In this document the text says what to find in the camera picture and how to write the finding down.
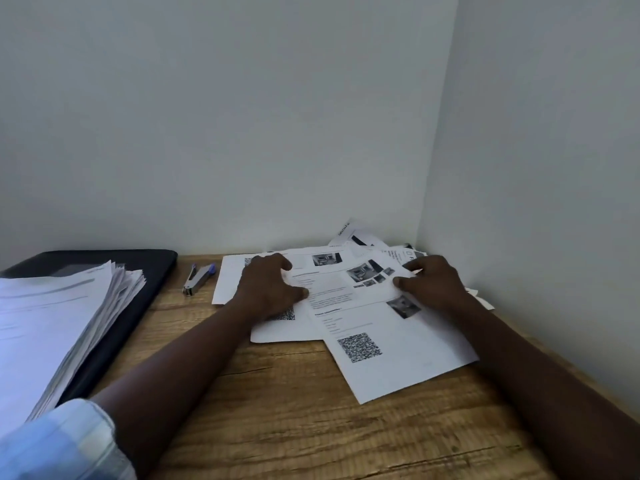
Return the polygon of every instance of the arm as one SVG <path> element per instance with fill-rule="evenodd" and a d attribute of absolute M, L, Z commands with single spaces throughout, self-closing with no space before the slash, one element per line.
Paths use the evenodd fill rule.
<path fill-rule="evenodd" d="M 156 464 L 251 327 L 308 296 L 283 282 L 281 268 L 291 269 L 281 254 L 254 258 L 220 311 L 92 397 L 114 421 L 116 443 L 138 478 Z"/>
<path fill-rule="evenodd" d="M 406 267 L 421 272 L 394 284 L 457 325 L 561 478 L 639 478 L 638 423 L 487 312 L 446 259 L 429 256 Z"/>

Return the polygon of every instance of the stack of paper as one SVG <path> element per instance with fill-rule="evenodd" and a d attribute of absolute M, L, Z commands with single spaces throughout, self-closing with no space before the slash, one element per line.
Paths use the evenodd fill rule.
<path fill-rule="evenodd" d="M 425 253 L 389 247 L 356 219 L 328 246 L 281 252 L 292 263 L 284 280 L 308 288 L 309 297 L 256 325 L 251 341 L 324 340 L 360 404 L 477 359 L 448 320 L 392 284 L 395 276 L 412 277 L 403 265 Z M 268 254 L 226 256 L 212 303 L 228 302 L 244 266 Z"/>
<path fill-rule="evenodd" d="M 142 271 L 107 262 L 70 276 L 0 279 L 0 436 L 57 404 Z"/>

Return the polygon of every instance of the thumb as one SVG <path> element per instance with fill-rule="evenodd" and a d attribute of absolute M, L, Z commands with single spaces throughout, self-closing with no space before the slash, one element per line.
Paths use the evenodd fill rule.
<path fill-rule="evenodd" d="M 309 290 L 300 286 L 289 286 L 289 291 L 291 292 L 293 303 L 302 301 L 309 296 Z"/>
<path fill-rule="evenodd" d="M 418 281 L 418 278 L 402 278 L 400 276 L 396 276 L 394 278 L 394 285 L 399 290 L 407 291 L 411 294 L 414 294 L 414 292 L 418 288 Z"/>

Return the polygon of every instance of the blue plaid shirt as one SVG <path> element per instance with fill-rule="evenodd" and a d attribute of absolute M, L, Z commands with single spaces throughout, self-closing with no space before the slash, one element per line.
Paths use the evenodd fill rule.
<path fill-rule="evenodd" d="M 0 480 L 135 480 L 96 404 L 74 399 L 0 438 Z"/>

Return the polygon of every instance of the person's right arm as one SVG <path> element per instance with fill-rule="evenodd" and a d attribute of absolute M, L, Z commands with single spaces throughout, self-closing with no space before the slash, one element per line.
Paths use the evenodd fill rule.
<path fill-rule="evenodd" d="M 510 398 L 564 479 L 640 479 L 640 425 L 576 379 L 466 293 L 442 256 L 394 284 L 447 316 L 469 340 L 482 369 Z"/>

